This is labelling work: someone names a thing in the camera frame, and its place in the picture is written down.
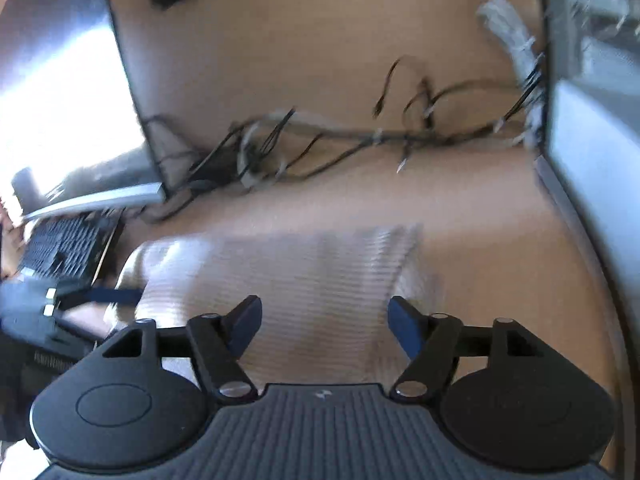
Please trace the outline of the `striped beige sweater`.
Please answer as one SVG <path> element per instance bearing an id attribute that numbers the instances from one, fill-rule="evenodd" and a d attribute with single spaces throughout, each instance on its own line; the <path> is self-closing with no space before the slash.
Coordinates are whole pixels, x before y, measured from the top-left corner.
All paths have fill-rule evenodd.
<path id="1" fill-rule="evenodd" d="M 183 326 L 262 300 L 262 327 L 240 359 L 257 388 L 270 382 L 390 386 L 408 363 L 387 327 L 387 304 L 401 296 L 420 312 L 442 294 L 426 266 L 420 226 L 352 232 L 229 237 L 192 234 L 139 246 L 118 287 L 141 290 L 134 307 L 110 304 L 115 328 L 152 318 Z"/>

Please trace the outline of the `black keyboard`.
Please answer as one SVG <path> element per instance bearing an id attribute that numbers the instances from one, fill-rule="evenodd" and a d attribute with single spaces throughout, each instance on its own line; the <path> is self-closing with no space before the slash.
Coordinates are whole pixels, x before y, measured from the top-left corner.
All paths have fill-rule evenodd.
<path id="1" fill-rule="evenodd" d="M 18 272 L 30 278 L 92 283 L 119 229 L 116 214 L 93 212 L 39 221 Z"/>

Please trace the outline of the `black curved monitor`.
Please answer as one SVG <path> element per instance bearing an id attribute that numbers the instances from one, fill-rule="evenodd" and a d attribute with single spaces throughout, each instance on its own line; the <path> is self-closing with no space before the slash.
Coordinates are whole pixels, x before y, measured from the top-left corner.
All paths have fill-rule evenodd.
<path id="1" fill-rule="evenodd" d="M 6 0 L 1 195 L 25 221 L 165 199 L 110 0 Z"/>

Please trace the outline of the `white computer case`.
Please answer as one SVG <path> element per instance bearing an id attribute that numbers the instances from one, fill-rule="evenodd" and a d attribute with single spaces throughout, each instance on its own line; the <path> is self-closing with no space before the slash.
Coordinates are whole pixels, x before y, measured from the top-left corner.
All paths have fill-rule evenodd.
<path id="1" fill-rule="evenodd" d="M 622 340 L 618 441 L 639 475 L 639 0 L 541 0 L 546 124 L 538 170 L 588 238 Z"/>

